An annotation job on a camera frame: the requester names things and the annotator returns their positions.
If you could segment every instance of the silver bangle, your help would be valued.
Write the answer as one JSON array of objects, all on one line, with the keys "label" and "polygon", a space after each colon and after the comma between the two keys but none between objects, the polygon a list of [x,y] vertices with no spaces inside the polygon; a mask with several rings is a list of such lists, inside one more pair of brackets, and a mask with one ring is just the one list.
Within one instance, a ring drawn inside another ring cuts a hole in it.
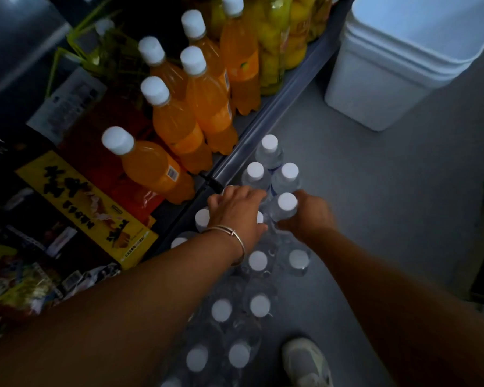
[{"label": "silver bangle", "polygon": [[242,262],[242,260],[244,259],[244,256],[245,256],[245,246],[244,246],[244,242],[242,241],[242,239],[240,239],[240,236],[235,232],[235,230],[233,228],[226,227],[225,225],[214,225],[213,227],[206,228],[204,230],[204,232],[208,232],[210,230],[223,231],[226,234],[228,234],[230,236],[235,236],[237,238],[237,240],[240,242],[240,245],[242,246],[242,256],[237,261],[235,261],[232,264],[232,266],[234,266],[234,265],[240,265],[240,263]]}]

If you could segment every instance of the orange soda bottle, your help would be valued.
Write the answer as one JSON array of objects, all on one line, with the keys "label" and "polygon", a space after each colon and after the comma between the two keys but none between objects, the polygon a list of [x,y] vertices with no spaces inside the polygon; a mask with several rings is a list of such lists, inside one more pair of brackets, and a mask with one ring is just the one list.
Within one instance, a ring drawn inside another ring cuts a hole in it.
[{"label": "orange soda bottle", "polygon": [[186,97],[186,73],[177,66],[169,63],[165,51],[155,37],[145,37],[138,42],[138,50],[151,68],[151,76],[160,77],[170,91],[173,98],[184,101]]},{"label": "orange soda bottle", "polygon": [[160,77],[147,77],[140,88],[147,102],[154,106],[154,130],[180,157],[183,167],[193,174],[209,170],[213,165],[212,151],[187,104],[171,97]]},{"label": "orange soda bottle", "polygon": [[207,61],[208,72],[217,77],[221,85],[226,87],[227,96],[230,96],[230,82],[227,78],[227,69],[222,62],[219,47],[207,37],[207,28],[204,24],[203,16],[197,9],[186,11],[181,16],[181,23],[185,30],[185,35],[190,41],[191,46],[197,46],[203,52]]},{"label": "orange soda bottle", "polygon": [[226,89],[207,71],[207,62],[199,47],[181,52],[181,63],[188,75],[186,101],[213,152],[229,155],[239,136],[233,127]]},{"label": "orange soda bottle", "polygon": [[226,22],[220,35],[220,52],[231,84],[233,107],[246,116],[260,108],[258,40],[243,18],[244,0],[222,0]]},{"label": "orange soda bottle", "polygon": [[125,173],[136,183],[163,195],[172,204],[194,198],[194,180],[158,144],[135,141],[118,126],[106,129],[102,143],[120,156]]}]

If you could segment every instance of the white bottle cap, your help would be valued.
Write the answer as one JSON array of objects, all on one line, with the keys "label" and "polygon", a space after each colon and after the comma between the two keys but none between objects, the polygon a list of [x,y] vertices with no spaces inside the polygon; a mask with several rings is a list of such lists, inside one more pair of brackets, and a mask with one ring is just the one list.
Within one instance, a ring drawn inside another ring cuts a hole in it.
[{"label": "white bottle cap", "polygon": [[251,348],[245,342],[238,342],[230,348],[227,357],[235,368],[244,368],[249,363]]},{"label": "white bottle cap", "polygon": [[310,258],[303,250],[292,250],[289,254],[289,263],[294,269],[304,269],[310,264]]},{"label": "white bottle cap", "polygon": [[277,138],[272,134],[268,134],[262,139],[262,146],[267,153],[276,152],[277,149]]},{"label": "white bottle cap", "polygon": [[168,378],[160,387],[181,387],[181,380],[178,378]]},{"label": "white bottle cap", "polygon": [[200,372],[208,362],[208,349],[203,345],[196,345],[186,355],[186,366],[192,372]]},{"label": "white bottle cap", "polygon": [[203,15],[197,9],[186,11],[181,16],[181,23],[185,30],[185,35],[190,39],[202,37],[207,30],[207,27],[204,25]]},{"label": "white bottle cap", "polygon": [[222,0],[222,7],[227,16],[238,15],[244,10],[244,0]]},{"label": "white bottle cap", "polygon": [[183,244],[185,241],[187,241],[188,239],[186,237],[177,237],[175,238],[172,243],[170,244],[170,248],[174,248],[174,247],[177,247],[181,244]]},{"label": "white bottle cap", "polygon": [[195,214],[195,226],[199,232],[203,232],[209,223],[209,210],[208,208],[203,208]]},{"label": "white bottle cap", "polygon": [[170,92],[163,80],[156,76],[149,76],[142,81],[140,85],[143,96],[147,102],[153,106],[159,106],[167,103],[170,97]]},{"label": "white bottle cap", "polygon": [[286,212],[294,210],[297,204],[298,200],[292,193],[283,193],[277,198],[277,205]]},{"label": "white bottle cap", "polygon": [[135,139],[120,126],[111,126],[104,131],[102,144],[115,155],[125,155],[135,146]]},{"label": "white bottle cap", "polygon": [[104,36],[107,30],[115,28],[115,22],[111,19],[100,19],[95,23],[95,31],[101,37]]},{"label": "white bottle cap", "polygon": [[247,175],[253,180],[258,181],[264,177],[264,166],[258,162],[252,162],[247,166]]},{"label": "white bottle cap", "polygon": [[183,69],[190,76],[200,75],[207,68],[203,52],[199,47],[188,46],[181,52]]},{"label": "white bottle cap", "polygon": [[267,266],[267,255],[262,251],[253,251],[249,255],[249,266],[255,271],[262,271]]},{"label": "white bottle cap", "polygon": [[294,163],[285,163],[281,168],[281,173],[287,180],[293,181],[299,174],[299,168]]},{"label": "white bottle cap", "polygon": [[212,306],[212,316],[217,322],[225,322],[230,316],[233,308],[228,299],[219,299]]},{"label": "white bottle cap", "polygon": [[145,37],[138,42],[138,50],[142,55],[143,61],[149,66],[157,65],[165,59],[165,51],[155,37]]},{"label": "white bottle cap", "polygon": [[271,310],[271,301],[265,294],[259,293],[251,299],[249,308],[254,316],[263,318]]}]

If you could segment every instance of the shoe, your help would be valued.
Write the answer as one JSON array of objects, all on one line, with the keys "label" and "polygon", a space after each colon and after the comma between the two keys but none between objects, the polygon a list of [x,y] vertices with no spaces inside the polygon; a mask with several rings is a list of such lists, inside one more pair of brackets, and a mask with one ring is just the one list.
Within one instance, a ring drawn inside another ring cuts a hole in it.
[{"label": "shoe", "polygon": [[295,387],[333,387],[328,362],[308,338],[295,338],[281,348],[283,367]]}]

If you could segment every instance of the hand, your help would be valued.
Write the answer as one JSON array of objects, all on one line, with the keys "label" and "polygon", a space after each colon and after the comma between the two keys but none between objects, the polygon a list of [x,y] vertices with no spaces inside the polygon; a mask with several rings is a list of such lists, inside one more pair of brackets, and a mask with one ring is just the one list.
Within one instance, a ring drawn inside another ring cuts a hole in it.
[{"label": "hand", "polygon": [[267,230],[266,224],[257,224],[258,206],[266,195],[264,190],[249,186],[228,186],[222,195],[211,195],[208,227],[225,225],[234,229],[244,243],[245,253],[251,252]]},{"label": "hand", "polygon": [[290,219],[278,221],[279,229],[292,232],[303,243],[320,231],[337,230],[335,217],[325,200],[304,190],[297,190],[294,195],[298,199],[297,212]]}]

